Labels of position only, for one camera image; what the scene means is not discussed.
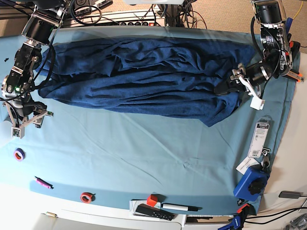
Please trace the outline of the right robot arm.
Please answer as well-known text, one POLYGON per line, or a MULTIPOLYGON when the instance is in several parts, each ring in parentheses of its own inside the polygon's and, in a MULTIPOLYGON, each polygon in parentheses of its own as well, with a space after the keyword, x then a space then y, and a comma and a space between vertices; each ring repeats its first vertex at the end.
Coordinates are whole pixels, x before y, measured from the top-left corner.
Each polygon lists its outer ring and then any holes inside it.
POLYGON ((20 128, 34 114, 31 121, 40 119, 47 114, 47 107, 41 102, 33 101, 31 92, 42 87, 46 82, 35 85, 33 71, 41 66, 41 47, 48 46, 51 60, 55 60, 52 46, 55 34, 67 13, 69 0, 36 0, 35 7, 25 25, 22 36, 26 41, 15 54, 14 65, 4 78, 1 101, 5 103, 14 128, 20 128))

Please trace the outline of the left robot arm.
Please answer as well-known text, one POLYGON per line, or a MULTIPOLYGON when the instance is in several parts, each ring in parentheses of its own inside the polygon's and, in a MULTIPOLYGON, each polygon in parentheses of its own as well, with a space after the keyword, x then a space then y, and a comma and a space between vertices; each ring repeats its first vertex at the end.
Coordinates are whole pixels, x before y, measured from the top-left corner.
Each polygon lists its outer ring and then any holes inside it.
POLYGON ((262 97, 262 84, 287 75, 293 68, 293 46, 282 1, 252 0, 251 4, 254 11, 250 23, 252 42, 261 61, 246 68, 239 64, 229 78, 215 87, 216 95, 252 93, 257 89, 258 96, 262 97))

